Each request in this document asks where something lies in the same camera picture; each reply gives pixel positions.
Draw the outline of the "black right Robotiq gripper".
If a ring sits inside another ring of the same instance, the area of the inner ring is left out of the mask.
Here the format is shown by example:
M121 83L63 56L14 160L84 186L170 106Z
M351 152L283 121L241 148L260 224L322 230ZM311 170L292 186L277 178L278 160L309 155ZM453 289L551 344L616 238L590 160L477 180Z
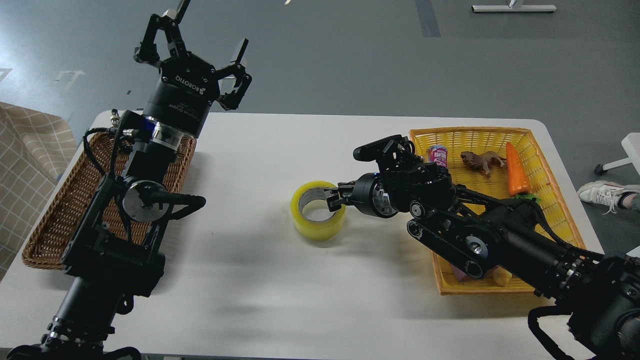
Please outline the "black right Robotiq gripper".
M391 218L389 194L379 173L365 173L355 181L329 183L323 187L323 193L330 212L337 212L345 206L355 207L365 215Z

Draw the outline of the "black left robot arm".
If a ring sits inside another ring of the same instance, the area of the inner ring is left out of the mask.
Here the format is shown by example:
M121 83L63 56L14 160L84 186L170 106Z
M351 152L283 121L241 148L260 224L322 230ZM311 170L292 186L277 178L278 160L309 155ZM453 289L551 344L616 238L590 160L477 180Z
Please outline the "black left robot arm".
M74 280L39 344L14 347L7 359L142 358L132 346L105 351L114 317L130 313L135 296L149 297L162 278L160 246L169 222L206 204L203 196L172 193L164 178L182 140L200 136L212 105L236 110L252 82L242 64L247 39L222 68L187 50L179 25L189 4L181 0L176 10L151 14L134 50L137 63L158 70L142 113L112 110L109 128L87 131L110 135L113 144L108 169L84 144L102 177L61 256L64 273Z

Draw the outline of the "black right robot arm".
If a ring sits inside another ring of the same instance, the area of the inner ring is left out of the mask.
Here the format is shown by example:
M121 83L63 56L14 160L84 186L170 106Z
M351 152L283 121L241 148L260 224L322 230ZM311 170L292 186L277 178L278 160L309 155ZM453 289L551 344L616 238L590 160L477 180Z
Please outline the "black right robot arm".
M574 339L597 360L639 358L639 259L601 254L560 239L542 208L531 199L498 199L452 181L448 169L416 155L406 136L359 146L355 160L374 161L378 171L363 174L323 196L331 212L355 207L391 218L412 216L407 232L474 280L502 267L533 287L553 306L530 310L528 328L556 360L569 356L541 329L546 316L568 316Z

